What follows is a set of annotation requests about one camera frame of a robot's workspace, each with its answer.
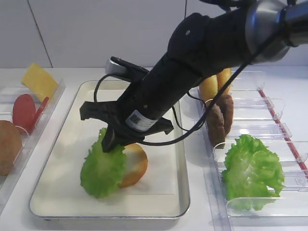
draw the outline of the white countertop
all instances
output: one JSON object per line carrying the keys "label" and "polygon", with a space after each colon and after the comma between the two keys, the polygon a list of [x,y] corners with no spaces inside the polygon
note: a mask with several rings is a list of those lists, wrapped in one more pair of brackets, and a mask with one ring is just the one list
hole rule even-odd
{"label": "white countertop", "polygon": [[[53,138],[59,131],[70,103],[78,87],[87,80],[98,80],[103,68],[56,68],[47,69],[55,79],[63,78],[66,89],[51,116],[27,166],[25,167],[2,215],[0,231],[40,231],[40,230],[177,230],[177,231],[213,231],[208,197],[206,194],[203,167],[206,167],[203,155],[205,145],[201,131],[197,131],[185,139],[185,152],[189,174],[191,206],[186,215],[172,226],[151,222],[82,222],[78,225],[63,224],[40,220],[32,216],[28,210],[28,200],[32,193],[43,162],[48,155]],[[249,70],[261,70],[267,73],[264,92],[271,98],[285,101],[285,109],[281,121],[290,129],[293,141],[307,141],[306,118],[308,110],[304,98],[308,97],[308,67],[250,67]],[[20,84],[24,69],[0,69],[0,85],[16,86]],[[181,99],[182,123],[190,128],[198,119],[195,102],[188,98]],[[289,230],[291,227],[246,227],[236,230]]]}

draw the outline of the green lettuce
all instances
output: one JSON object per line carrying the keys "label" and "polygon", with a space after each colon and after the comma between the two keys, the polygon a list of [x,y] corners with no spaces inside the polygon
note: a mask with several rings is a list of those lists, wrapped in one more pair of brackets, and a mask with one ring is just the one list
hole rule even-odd
{"label": "green lettuce", "polygon": [[80,172],[80,185],[95,198],[111,195],[118,189],[125,171],[125,147],[118,145],[112,151],[104,153],[102,140],[107,129],[102,128],[98,140],[89,149],[89,155]]}
{"label": "green lettuce", "polygon": [[279,157],[271,152],[260,139],[241,135],[235,139],[225,158],[226,170],[222,179],[227,188],[227,200],[247,197],[231,204],[236,209],[261,210],[271,199],[251,199],[251,197],[280,197],[284,174]]}

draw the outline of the robotic arm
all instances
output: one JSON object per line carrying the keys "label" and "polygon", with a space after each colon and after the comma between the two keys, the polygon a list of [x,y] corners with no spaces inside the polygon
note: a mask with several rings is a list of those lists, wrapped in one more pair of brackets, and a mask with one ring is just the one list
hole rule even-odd
{"label": "robotic arm", "polygon": [[[108,124],[102,141],[104,152],[118,144],[160,146],[179,141],[143,140],[150,134],[171,132],[171,121],[162,116],[205,78],[224,68],[241,66],[251,58],[247,64],[278,61],[291,47],[308,43],[308,2],[291,6],[278,0],[224,0],[218,5],[227,12],[215,18],[193,13],[184,19],[173,32],[167,52],[151,71],[111,57],[107,75],[95,89],[94,102],[84,102],[80,108],[82,120],[96,118]],[[230,11],[233,6],[239,8]],[[271,36],[270,45],[265,46]],[[99,85],[108,76],[130,85],[117,101],[97,102]]]}

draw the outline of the cheese slice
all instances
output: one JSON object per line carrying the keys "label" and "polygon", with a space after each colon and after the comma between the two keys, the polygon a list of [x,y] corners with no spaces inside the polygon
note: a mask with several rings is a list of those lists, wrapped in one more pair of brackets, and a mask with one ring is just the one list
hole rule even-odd
{"label": "cheese slice", "polygon": [[46,97],[51,99],[58,87],[58,83],[52,76],[36,63],[29,66],[21,82],[33,91],[41,102],[43,102]]}

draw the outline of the red tomato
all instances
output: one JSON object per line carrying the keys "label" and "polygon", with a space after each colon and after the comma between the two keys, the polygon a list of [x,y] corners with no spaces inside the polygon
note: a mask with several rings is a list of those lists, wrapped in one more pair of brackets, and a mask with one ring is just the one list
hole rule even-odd
{"label": "red tomato", "polygon": [[28,133],[32,131],[33,119],[36,114],[35,104],[29,94],[20,95],[13,107],[13,123],[24,128]]}

